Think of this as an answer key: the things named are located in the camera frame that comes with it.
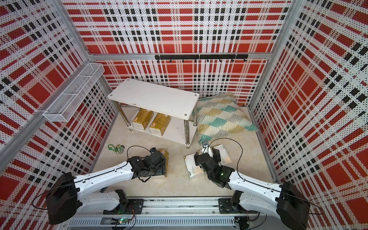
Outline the white tissue pack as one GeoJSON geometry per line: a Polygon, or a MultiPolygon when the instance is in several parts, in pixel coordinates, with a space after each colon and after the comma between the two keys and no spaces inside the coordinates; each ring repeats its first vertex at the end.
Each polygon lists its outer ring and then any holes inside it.
{"type": "Polygon", "coordinates": [[[213,151],[211,147],[203,148],[202,154],[208,154],[211,158],[213,158],[213,151]]]}
{"type": "Polygon", "coordinates": [[[193,153],[184,157],[190,180],[200,178],[205,175],[203,169],[196,165],[194,155],[195,154],[193,153]]]}
{"type": "Polygon", "coordinates": [[[220,153],[220,158],[221,158],[220,164],[221,165],[226,165],[226,166],[231,164],[232,160],[231,160],[229,154],[227,153],[224,145],[223,144],[218,145],[216,148],[217,148],[217,150],[219,150],[219,153],[220,153]]]}

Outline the gold tissue pack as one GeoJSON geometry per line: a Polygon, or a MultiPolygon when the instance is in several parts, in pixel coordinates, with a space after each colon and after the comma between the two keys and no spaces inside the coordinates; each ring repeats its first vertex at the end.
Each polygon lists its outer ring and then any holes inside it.
{"type": "Polygon", "coordinates": [[[170,116],[158,113],[149,127],[150,133],[156,136],[162,136],[170,121],[170,116]]]}
{"type": "Polygon", "coordinates": [[[133,127],[136,129],[145,130],[153,117],[153,112],[141,108],[132,121],[133,127]]]}
{"type": "Polygon", "coordinates": [[[155,174],[153,176],[155,177],[161,177],[166,178],[168,175],[168,164],[169,164],[169,152],[165,149],[159,149],[158,150],[162,156],[165,158],[165,160],[162,160],[156,167],[155,167],[155,174]]]}

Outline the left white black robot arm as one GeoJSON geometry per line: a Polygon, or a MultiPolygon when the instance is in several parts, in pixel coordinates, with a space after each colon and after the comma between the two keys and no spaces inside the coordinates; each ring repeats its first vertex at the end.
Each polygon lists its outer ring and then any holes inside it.
{"type": "Polygon", "coordinates": [[[78,213],[102,211],[105,215],[138,213],[122,189],[101,194],[102,188],[138,178],[165,176],[169,153],[166,150],[152,149],[142,158],[134,156],[111,168],[85,175],[63,174],[46,196],[48,221],[58,225],[78,213]]]}

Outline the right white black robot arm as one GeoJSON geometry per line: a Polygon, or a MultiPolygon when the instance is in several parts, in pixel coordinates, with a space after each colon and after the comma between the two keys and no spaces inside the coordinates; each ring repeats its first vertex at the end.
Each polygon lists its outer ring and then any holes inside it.
{"type": "Polygon", "coordinates": [[[311,203],[290,182],[270,184],[248,177],[234,168],[220,165],[219,155],[195,153],[196,165],[218,187],[233,190],[232,207],[237,213],[256,211],[279,218],[291,230],[305,230],[311,203]]]}

